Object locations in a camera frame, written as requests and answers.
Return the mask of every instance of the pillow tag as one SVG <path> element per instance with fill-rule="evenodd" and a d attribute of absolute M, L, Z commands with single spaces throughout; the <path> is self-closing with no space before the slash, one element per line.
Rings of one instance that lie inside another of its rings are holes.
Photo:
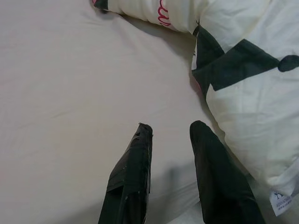
<path fill-rule="evenodd" d="M 270 195 L 270 202 L 276 216 L 280 216 L 292 206 L 292 196 L 284 196 L 273 191 Z"/>

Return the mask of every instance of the white bed sheet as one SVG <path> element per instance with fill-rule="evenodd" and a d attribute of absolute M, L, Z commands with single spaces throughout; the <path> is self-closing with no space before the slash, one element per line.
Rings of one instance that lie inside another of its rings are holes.
<path fill-rule="evenodd" d="M 148 223 L 198 202 L 189 125 L 213 122 L 191 37 L 87 0 L 3 0 L 0 28 L 1 223 L 97 223 L 138 122 L 154 130 Z"/>

